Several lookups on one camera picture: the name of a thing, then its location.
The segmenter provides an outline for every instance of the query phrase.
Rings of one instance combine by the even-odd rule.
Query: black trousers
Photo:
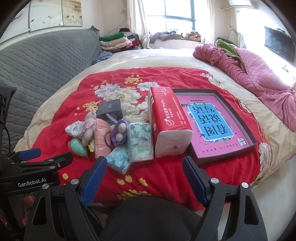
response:
[[[137,197],[112,211],[100,240],[189,241],[200,219],[180,204],[149,196]],[[218,241],[218,231],[213,241]]]

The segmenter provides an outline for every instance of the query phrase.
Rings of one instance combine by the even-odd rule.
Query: television screen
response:
[[[292,38],[281,30],[265,27],[265,47],[293,62],[295,45]]]

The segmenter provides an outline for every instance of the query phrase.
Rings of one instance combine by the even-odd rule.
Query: white curtain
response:
[[[146,24],[143,0],[127,0],[128,26],[130,31],[139,35],[143,48],[149,45],[149,31]]]
[[[215,45],[215,13],[213,0],[194,1],[196,29],[201,33],[202,42]]]

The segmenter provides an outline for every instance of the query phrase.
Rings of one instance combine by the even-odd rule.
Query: green blanket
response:
[[[240,56],[237,54],[237,51],[235,50],[235,45],[228,44],[224,42],[222,39],[218,39],[215,45],[216,47],[220,48],[227,56],[237,58],[240,61],[241,66],[244,67],[244,63],[242,59],[240,58]]]
[[[120,39],[123,37],[124,37],[124,32],[119,32],[116,34],[108,35],[106,37],[99,37],[99,41],[109,42],[109,41]]]

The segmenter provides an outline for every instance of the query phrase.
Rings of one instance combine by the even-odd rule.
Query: pink quilted blanket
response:
[[[212,44],[196,45],[193,56],[210,62],[229,74],[235,82],[252,92],[292,131],[296,131],[296,93],[273,73],[258,55],[237,48],[246,71],[237,59],[228,57]]]

